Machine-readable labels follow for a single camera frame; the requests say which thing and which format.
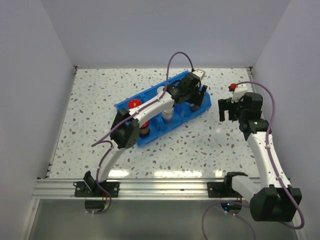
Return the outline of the black lid spice jar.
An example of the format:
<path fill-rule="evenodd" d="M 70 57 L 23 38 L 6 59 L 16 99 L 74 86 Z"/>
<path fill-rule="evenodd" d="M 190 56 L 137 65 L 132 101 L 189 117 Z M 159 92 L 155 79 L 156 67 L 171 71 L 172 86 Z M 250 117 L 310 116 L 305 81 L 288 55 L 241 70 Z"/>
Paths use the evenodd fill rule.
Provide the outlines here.
<path fill-rule="evenodd" d="M 191 104 L 189 106 L 189 109 L 190 109 L 191 112 L 195 112 L 195 111 L 199 110 L 200 108 L 201 108 L 200 106 L 194 105 L 194 104 Z"/>

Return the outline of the silver lid blue label jar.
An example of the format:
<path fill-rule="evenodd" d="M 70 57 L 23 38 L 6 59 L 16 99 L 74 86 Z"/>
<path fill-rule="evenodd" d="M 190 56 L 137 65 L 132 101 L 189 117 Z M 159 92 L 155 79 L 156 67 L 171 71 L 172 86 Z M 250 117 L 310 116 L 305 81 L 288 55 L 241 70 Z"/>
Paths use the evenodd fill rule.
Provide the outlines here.
<path fill-rule="evenodd" d="M 174 108 L 169 108 L 161 113 L 162 120 L 166 126 L 169 126 L 172 123 L 174 115 Z"/>

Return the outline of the silver lid white pepper jar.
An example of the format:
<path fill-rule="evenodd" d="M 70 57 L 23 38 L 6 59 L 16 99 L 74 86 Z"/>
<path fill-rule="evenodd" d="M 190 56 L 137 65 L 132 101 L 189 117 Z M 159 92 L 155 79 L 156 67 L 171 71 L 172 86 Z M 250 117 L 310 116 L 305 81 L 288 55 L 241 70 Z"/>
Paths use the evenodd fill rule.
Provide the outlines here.
<path fill-rule="evenodd" d="M 164 86 L 160 86 L 157 88 L 157 94 L 162 94 L 164 92 L 165 87 Z"/>

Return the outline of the red lid sauce jar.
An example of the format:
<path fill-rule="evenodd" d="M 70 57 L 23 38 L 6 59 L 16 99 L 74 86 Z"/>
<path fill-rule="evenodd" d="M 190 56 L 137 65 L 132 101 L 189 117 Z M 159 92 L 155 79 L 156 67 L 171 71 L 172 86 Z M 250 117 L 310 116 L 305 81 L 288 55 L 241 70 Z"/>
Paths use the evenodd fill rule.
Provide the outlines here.
<path fill-rule="evenodd" d="M 140 105 L 142 104 L 141 100 L 139 99 L 131 99 L 129 102 L 128 102 L 128 108 L 129 109 L 134 109 L 136 107 L 139 107 Z"/>
<path fill-rule="evenodd" d="M 150 134 L 150 122 L 146 121 L 139 129 L 140 137 L 147 137 Z"/>

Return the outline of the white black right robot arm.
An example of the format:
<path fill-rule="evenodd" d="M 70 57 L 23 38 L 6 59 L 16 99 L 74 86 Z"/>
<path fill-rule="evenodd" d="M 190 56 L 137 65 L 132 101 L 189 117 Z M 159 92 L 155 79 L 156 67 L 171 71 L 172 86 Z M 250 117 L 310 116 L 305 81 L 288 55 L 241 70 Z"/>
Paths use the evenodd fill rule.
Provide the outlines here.
<path fill-rule="evenodd" d="M 219 120 L 225 112 L 231 121 L 239 122 L 239 129 L 250 147 L 258 168 L 260 185 L 253 183 L 244 172 L 228 172 L 223 180 L 227 196 L 237 193 L 249 203 L 252 218 L 257 222 L 291 222 L 302 200 L 299 188 L 292 186 L 277 157 L 269 122 L 262 118 L 263 97 L 247 92 L 233 101 L 218 100 Z"/>

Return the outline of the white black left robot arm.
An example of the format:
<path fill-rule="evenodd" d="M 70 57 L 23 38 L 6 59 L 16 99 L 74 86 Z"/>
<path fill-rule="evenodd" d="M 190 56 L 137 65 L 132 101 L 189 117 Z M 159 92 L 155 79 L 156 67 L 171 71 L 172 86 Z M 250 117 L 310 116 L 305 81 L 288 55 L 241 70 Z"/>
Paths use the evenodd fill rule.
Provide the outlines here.
<path fill-rule="evenodd" d="M 87 183 L 87 192 L 95 197 L 103 193 L 102 182 L 108 179 L 111 169 L 124 151 L 138 142 L 143 124 L 161 112 L 185 102 L 200 106 L 206 92 L 206 87 L 201 84 L 205 75 L 203 70 L 194 70 L 179 80 L 177 85 L 169 84 L 166 79 L 165 85 L 158 87 L 157 94 L 150 100 L 128 110 L 120 109 L 110 131 L 91 145 L 95 147 L 108 143 L 109 148 L 98 164 L 95 179 Z"/>

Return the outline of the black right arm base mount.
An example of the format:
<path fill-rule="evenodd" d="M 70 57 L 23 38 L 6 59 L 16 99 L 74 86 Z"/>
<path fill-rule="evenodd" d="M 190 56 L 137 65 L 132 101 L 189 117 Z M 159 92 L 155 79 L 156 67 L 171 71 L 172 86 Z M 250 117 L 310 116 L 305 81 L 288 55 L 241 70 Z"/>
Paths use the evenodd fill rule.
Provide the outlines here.
<path fill-rule="evenodd" d="M 208 182 L 207 195 L 209 198 L 237 198 L 239 194 L 229 189 L 223 182 Z"/>

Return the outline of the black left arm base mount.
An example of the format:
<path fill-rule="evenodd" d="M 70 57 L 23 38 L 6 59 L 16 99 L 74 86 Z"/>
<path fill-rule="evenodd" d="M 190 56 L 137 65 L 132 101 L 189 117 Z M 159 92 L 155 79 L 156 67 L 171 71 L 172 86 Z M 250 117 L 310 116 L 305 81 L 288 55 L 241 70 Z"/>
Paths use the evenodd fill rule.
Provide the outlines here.
<path fill-rule="evenodd" d="M 97 181 L 93 178 L 90 171 L 84 174 L 83 180 L 75 181 L 74 196 L 77 198 L 98 198 L 106 197 L 106 191 L 112 198 L 117 198 L 119 195 L 120 183 L 116 181 L 103 181 L 97 185 Z"/>

